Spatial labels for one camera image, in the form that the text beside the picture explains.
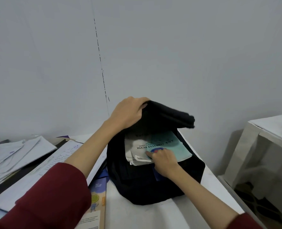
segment table surface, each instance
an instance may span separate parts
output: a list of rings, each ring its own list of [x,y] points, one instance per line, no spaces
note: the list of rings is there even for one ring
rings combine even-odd
[[[87,134],[70,136],[70,138],[78,142],[85,142],[90,136],[91,134]],[[189,143],[188,145],[199,157],[193,147]],[[240,214],[244,213],[207,166],[204,169],[201,184],[232,209]],[[185,229],[209,228],[209,226],[185,195],[152,205],[134,205],[121,196],[114,184],[109,181],[106,193],[105,228]]]

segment dark floor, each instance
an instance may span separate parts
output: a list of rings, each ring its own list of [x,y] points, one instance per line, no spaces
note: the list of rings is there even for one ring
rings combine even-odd
[[[234,191],[262,221],[268,229],[282,229],[282,214],[266,198],[257,199],[252,193],[250,182],[239,184]]]

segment hand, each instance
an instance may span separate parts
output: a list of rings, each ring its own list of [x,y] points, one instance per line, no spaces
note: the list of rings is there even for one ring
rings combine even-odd
[[[147,97],[128,98],[122,100],[116,108],[113,110],[108,121],[119,127],[119,130],[123,130],[135,124],[142,117],[142,109],[147,106],[144,102],[150,100]]]
[[[146,155],[152,158],[155,163],[155,169],[158,171],[158,173],[169,179],[177,169],[181,168],[180,165],[178,165],[172,150],[163,149],[158,150],[155,153],[146,151]]]

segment maroon long-sleeve shirt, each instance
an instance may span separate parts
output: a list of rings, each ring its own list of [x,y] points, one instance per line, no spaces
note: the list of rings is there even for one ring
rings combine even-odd
[[[57,163],[0,219],[0,229],[74,229],[90,208],[91,193],[83,173]],[[248,215],[236,217],[228,229],[260,229]]]

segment black backpack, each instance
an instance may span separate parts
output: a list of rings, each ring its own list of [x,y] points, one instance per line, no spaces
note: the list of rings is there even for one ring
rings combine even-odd
[[[183,195],[183,192],[169,179],[157,181],[154,164],[134,166],[125,158],[124,137],[128,132],[159,133],[173,131],[192,154],[178,164],[200,183],[205,164],[191,150],[177,128],[194,128],[194,117],[154,101],[148,101],[142,111],[142,118],[133,126],[122,130],[108,143],[107,169],[111,181],[119,193],[137,205],[153,204]]]

